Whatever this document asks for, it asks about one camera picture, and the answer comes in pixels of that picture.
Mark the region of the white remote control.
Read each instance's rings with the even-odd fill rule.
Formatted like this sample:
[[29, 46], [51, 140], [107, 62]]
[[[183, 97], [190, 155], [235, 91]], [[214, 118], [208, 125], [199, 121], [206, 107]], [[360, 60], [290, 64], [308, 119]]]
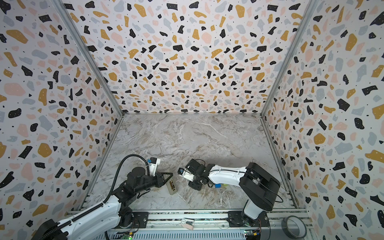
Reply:
[[178, 192], [178, 189], [173, 179], [168, 180], [168, 182], [166, 183], [166, 186], [170, 195], [174, 195], [175, 193]]

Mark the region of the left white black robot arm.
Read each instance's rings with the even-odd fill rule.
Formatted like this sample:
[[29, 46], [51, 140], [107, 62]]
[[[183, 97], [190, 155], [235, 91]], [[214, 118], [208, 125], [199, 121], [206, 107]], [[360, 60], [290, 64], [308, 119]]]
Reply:
[[146, 175], [142, 167], [134, 168], [127, 179], [104, 200], [72, 217], [55, 222], [44, 222], [33, 235], [33, 240], [92, 240], [115, 227], [139, 228], [130, 208], [136, 199], [152, 188], [161, 188], [173, 173]]

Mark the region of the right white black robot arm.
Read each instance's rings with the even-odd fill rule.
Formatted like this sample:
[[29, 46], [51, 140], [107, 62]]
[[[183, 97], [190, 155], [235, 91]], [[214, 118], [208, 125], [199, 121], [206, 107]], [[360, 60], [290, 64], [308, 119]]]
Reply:
[[256, 163], [241, 168], [226, 168], [215, 164], [205, 166], [192, 159], [185, 168], [179, 168], [178, 175], [187, 179], [189, 187], [197, 191], [204, 185], [224, 184], [241, 188], [248, 200], [240, 213], [228, 213], [230, 227], [253, 227], [257, 224], [262, 212], [273, 210], [281, 186], [275, 177]]

